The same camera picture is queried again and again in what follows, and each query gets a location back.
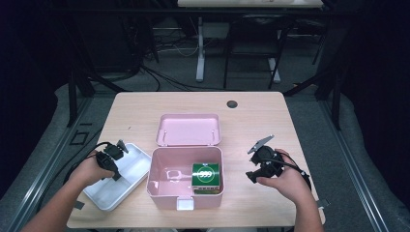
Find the pink box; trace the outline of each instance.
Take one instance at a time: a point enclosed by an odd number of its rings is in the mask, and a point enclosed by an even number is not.
[[[147,191],[165,210],[215,208],[223,194],[223,160],[220,121],[216,114],[162,115],[153,152]],[[220,193],[194,194],[191,186],[195,162],[220,164]]]

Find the person's hand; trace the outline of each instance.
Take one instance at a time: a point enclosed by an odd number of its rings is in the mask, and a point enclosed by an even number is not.
[[[102,178],[111,178],[114,172],[102,169],[97,164],[95,154],[97,151],[90,153],[89,157],[85,159],[72,173],[70,181],[80,182],[84,188],[95,184]]]
[[[276,149],[276,151],[288,155],[288,153],[281,149]],[[289,157],[282,157],[285,162],[294,164]],[[258,177],[256,181],[263,186],[277,189],[283,196],[295,204],[303,203],[308,197],[312,197],[304,178],[298,171],[289,166],[284,166],[283,172],[277,178]]]

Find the white container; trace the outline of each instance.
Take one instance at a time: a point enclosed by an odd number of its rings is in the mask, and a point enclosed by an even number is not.
[[[144,179],[151,166],[151,157],[132,143],[126,144],[124,153],[115,164],[121,178],[105,178],[84,189],[85,194],[103,211],[115,209]]]

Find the table leg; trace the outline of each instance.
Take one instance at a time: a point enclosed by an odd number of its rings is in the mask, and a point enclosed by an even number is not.
[[[205,51],[204,51],[204,37],[203,37],[203,22],[202,17],[198,19],[198,65],[196,67],[196,81],[202,82],[204,80],[205,68]]]

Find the green can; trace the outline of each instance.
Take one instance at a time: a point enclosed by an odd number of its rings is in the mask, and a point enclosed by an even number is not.
[[[220,164],[194,163],[192,166],[192,189],[195,194],[220,193]]]

